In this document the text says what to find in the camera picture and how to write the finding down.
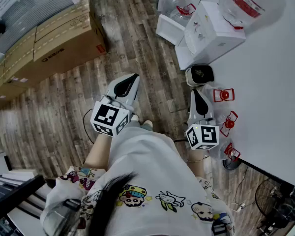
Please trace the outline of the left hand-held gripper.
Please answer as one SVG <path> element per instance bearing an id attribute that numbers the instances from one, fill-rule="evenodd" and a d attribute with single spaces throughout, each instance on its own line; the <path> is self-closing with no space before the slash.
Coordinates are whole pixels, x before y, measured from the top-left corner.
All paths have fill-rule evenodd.
<path id="1" fill-rule="evenodd" d="M 114 137 L 130 122 L 140 82 L 139 74 L 127 74 L 111 81 L 107 95 L 96 101 L 90 123 L 95 131 Z"/>

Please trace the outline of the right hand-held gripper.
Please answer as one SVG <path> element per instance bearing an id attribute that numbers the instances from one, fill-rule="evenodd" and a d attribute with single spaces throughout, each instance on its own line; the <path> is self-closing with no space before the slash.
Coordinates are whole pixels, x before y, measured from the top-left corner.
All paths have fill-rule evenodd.
<path id="1" fill-rule="evenodd" d="M 198 89 L 191 90 L 189 117 L 197 118 L 212 113 L 212 104 Z M 211 150 L 219 145 L 219 126 L 215 119 L 208 118 L 188 125 L 185 131 L 192 150 Z"/>

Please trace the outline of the white water dispenser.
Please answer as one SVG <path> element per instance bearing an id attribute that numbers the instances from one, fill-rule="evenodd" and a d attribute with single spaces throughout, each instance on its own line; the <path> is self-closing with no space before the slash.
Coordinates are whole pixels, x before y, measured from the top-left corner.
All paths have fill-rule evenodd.
<path id="1" fill-rule="evenodd" d="M 218 3 L 202 1 L 175 46 L 180 70 L 210 64 L 245 41 L 243 29 L 235 29 L 221 15 Z"/>

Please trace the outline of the person's right forearm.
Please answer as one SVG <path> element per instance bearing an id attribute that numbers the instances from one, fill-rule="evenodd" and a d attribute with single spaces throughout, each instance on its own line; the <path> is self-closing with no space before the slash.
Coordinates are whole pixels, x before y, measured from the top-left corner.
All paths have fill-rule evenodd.
<path id="1" fill-rule="evenodd" d="M 188 155 L 187 165 L 196 177 L 205 177 L 205 158 L 206 157 L 202 153 L 198 152 Z"/>

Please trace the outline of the person's left forearm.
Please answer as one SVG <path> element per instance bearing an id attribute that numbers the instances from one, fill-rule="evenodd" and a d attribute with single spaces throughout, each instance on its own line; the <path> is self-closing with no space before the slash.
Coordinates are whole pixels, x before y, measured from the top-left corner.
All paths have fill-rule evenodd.
<path id="1" fill-rule="evenodd" d="M 112 137 L 100 133 L 86 157 L 83 167 L 104 169 L 106 171 L 108 168 L 111 143 Z"/>

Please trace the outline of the large wrapped water jug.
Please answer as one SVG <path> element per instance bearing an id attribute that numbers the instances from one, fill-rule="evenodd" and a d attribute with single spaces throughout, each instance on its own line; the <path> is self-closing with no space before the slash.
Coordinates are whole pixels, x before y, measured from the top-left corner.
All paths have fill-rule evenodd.
<path id="1" fill-rule="evenodd" d="M 218 0 L 221 15 L 237 30 L 249 28 L 282 5 L 283 0 Z"/>

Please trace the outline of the black bin with white rim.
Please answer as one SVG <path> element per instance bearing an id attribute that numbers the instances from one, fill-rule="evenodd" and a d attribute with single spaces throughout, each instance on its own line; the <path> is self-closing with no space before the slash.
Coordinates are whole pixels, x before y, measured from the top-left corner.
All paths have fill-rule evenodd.
<path id="1" fill-rule="evenodd" d="M 203 86 L 214 81 L 214 73 L 209 65 L 196 64 L 186 69 L 186 83 L 190 87 Z"/>

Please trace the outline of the black round floor base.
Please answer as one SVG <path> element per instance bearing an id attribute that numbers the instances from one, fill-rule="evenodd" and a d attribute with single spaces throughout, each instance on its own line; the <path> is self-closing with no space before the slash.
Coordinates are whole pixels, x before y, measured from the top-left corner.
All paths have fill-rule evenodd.
<path id="1" fill-rule="evenodd" d="M 233 171 L 241 165 L 241 160 L 232 156 L 222 161 L 223 167 L 228 171 Z"/>

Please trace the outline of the large printed cardboard box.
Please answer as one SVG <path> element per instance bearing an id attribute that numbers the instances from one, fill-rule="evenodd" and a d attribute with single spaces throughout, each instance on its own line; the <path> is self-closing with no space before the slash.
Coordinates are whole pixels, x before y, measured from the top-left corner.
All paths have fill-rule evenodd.
<path id="1" fill-rule="evenodd" d="M 105 37 L 90 0 L 82 0 L 49 18 L 36 29 L 36 80 L 41 82 L 105 55 Z"/>

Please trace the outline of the white cartoon print shirt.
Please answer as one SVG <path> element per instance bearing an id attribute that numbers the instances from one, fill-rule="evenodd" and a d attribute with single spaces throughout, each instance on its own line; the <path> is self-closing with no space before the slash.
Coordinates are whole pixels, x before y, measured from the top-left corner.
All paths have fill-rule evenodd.
<path id="1" fill-rule="evenodd" d="M 40 217 L 46 236 L 235 236 L 229 207 L 169 137 L 133 121 L 112 138 L 108 168 L 70 167 Z"/>

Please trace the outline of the black floor fan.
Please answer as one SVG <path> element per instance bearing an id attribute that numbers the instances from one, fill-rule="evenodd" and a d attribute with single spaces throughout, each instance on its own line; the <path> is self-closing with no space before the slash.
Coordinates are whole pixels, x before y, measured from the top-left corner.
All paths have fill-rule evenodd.
<path id="1" fill-rule="evenodd" d="M 265 217 L 258 227 L 259 236 L 271 236 L 295 222 L 295 186 L 268 178 L 256 189 L 255 205 Z"/>

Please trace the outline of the black frame table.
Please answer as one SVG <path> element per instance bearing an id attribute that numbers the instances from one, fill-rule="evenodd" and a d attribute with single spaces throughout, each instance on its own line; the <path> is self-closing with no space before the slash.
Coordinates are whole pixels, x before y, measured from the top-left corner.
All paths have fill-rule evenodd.
<path id="1" fill-rule="evenodd" d="M 42 196 L 36 194 L 44 184 L 45 180 L 42 175 L 26 181 L 0 176 L 0 220 L 31 195 L 45 201 Z"/>

